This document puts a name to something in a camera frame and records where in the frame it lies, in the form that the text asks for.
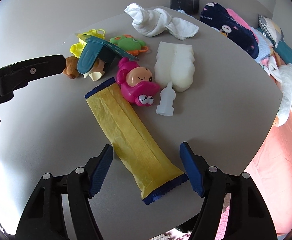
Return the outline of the brown bear toy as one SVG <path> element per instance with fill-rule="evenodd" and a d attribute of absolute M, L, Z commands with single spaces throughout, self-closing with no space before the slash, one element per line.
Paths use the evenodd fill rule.
<path fill-rule="evenodd" d="M 70 79 L 76 79 L 79 76 L 77 70 L 77 63 L 79 59 L 75 56 L 70 56 L 66 58 L 66 67 L 63 70 L 63 74 L 69 77 Z"/>

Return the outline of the yellow frog sand mould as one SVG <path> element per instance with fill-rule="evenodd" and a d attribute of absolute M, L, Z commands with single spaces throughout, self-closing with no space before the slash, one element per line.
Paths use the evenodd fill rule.
<path fill-rule="evenodd" d="M 87 42 L 86 40 L 92 36 L 97 38 L 105 39 L 106 31 L 104 29 L 90 29 L 84 33 L 75 33 L 75 36 L 79 39 L 79 42 L 72 44 L 69 51 L 77 58 L 80 57 L 83 49 L 85 48 Z"/>

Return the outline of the teal cardboard blister package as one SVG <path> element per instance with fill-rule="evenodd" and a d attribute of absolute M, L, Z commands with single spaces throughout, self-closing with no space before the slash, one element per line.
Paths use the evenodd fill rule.
<path fill-rule="evenodd" d="M 137 57 L 106 40 L 89 34 L 76 36 L 86 42 L 77 62 L 77 71 L 84 77 L 89 76 L 92 81 L 98 81 L 116 57 L 138 61 Z"/>

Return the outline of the yellow snack wrapper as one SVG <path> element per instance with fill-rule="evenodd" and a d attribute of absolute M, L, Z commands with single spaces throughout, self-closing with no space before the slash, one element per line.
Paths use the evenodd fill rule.
<path fill-rule="evenodd" d="M 145 204 L 188 180 L 155 142 L 113 77 L 85 94 L 85 99 L 115 153 L 133 175 Z"/>

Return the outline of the green orange seahorse toy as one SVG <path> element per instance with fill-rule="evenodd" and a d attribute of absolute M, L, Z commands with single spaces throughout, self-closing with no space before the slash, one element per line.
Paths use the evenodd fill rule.
<path fill-rule="evenodd" d="M 126 34 L 113 37 L 109 42 L 115 44 L 133 56 L 137 56 L 140 53 L 146 53 L 149 50 L 145 41 L 135 39 L 133 36 Z"/>

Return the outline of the pink monkey toy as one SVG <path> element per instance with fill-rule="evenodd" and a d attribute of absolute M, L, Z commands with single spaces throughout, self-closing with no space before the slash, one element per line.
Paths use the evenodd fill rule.
<path fill-rule="evenodd" d="M 140 107 L 151 106 L 154 96 L 160 91 L 160 85 L 153 79 L 152 72 L 136 61 L 124 57 L 118 63 L 115 80 L 120 86 L 122 96 L 129 103 Z"/>

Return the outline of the white towel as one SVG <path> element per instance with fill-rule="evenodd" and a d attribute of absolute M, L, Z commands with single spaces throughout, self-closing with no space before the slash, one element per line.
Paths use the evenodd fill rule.
<path fill-rule="evenodd" d="M 161 8 L 146 10 L 141 6 L 131 3 L 124 12 L 132 18 L 132 26 L 141 35 L 154 37 L 168 31 L 178 40 L 194 37 L 199 27 L 179 17 L 171 16 Z"/>

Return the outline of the small white plastic bottle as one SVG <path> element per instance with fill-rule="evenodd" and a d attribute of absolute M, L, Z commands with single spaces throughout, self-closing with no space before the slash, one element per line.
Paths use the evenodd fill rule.
<path fill-rule="evenodd" d="M 163 116 L 173 116 L 173 103 L 176 98 L 176 92 L 173 89 L 173 82 L 170 81 L 160 93 L 160 104 L 156 108 L 156 114 Z"/>

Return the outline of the white foam packing piece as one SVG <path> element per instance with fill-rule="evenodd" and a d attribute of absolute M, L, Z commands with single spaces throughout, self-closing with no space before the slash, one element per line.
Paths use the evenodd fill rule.
<path fill-rule="evenodd" d="M 168 83 L 179 93 L 189 89 L 195 72 L 193 46 L 160 42 L 156 55 L 155 82 L 164 88 Z"/>

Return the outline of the pink bed sheet mattress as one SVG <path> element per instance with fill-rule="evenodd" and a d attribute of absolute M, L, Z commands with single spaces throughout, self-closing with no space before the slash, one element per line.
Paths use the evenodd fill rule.
<path fill-rule="evenodd" d="M 276 232 L 288 233 L 292 229 L 292 113 L 284 125 L 270 129 L 245 172 L 258 187 Z"/>

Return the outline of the white goose plush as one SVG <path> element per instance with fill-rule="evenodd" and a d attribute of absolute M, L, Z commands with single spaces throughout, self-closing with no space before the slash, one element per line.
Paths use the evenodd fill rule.
<path fill-rule="evenodd" d="M 274 126 L 280 127 L 287 122 L 290 113 L 292 113 L 292 64 L 277 66 L 275 57 L 271 56 L 268 61 L 268 69 L 283 94 L 279 110 L 273 123 Z"/>

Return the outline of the light blue knitted blanket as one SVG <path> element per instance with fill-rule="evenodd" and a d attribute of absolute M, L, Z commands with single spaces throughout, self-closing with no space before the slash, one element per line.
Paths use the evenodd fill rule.
<path fill-rule="evenodd" d="M 263 35 L 260 31 L 257 29 L 251 27 L 254 35 L 258 39 L 258 56 L 255 59 L 257 63 L 260 63 L 263 59 L 269 57 L 272 53 L 273 49 L 273 44 L 272 42 L 265 36 Z"/>

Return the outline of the patterned grey yellow pillow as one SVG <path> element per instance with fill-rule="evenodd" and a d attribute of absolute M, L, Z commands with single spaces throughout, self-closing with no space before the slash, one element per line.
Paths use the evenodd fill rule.
<path fill-rule="evenodd" d="M 284 34 L 281 28 L 272 19 L 258 15 L 258 25 L 262 33 L 271 40 L 275 48 L 278 47 L 280 41 L 284 41 Z"/>

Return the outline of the navy rabbit print blanket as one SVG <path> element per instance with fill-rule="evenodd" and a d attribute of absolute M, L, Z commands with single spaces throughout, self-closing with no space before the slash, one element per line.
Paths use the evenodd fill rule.
<path fill-rule="evenodd" d="M 249 27 L 238 23 L 219 3 L 207 3 L 200 13 L 200 21 L 217 29 L 222 35 L 246 51 L 253 59 L 258 57 L 258 39 L 253 31 Z"/>

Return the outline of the pink fleece blanket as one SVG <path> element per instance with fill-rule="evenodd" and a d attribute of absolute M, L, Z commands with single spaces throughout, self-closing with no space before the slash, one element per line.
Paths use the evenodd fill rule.
<path fill-rule="evenodd" d="M 256 41 L 259 42 L 258 37 L 256 36 L 253 29 L 246 23 L 245 20 L 243 20 L 234 10 L 227 8 L 226 9 L 228 14 L 240 25 L 242 25 L 244 28 L 249 29 L 253 32 L 254 37 L 256 38 Z"/>

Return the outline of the black wall switch panel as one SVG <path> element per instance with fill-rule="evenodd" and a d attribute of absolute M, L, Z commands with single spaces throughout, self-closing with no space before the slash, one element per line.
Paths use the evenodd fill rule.
<path fill-rule="evenodd" d="M 170 8 L 176 11 L 182 10 L 186 14 L 196 15 L 199 13 L 200 0 L 170 0 Z"/>

